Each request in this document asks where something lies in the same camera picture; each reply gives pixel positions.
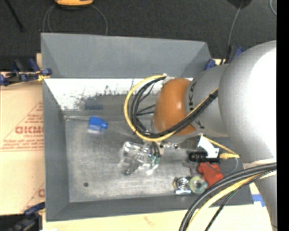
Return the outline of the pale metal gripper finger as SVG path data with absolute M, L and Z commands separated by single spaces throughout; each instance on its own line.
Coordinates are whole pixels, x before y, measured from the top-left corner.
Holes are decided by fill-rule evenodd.
M 140 159 L 138 157 L 133 158 L 131 162 L 128 164 L 128 167 L 125 170 L 124 174 L 125 175 L 133 174 L 138 169 L 138 167 L 142 166 L 143 164 L 144 164 L 143 159 Z

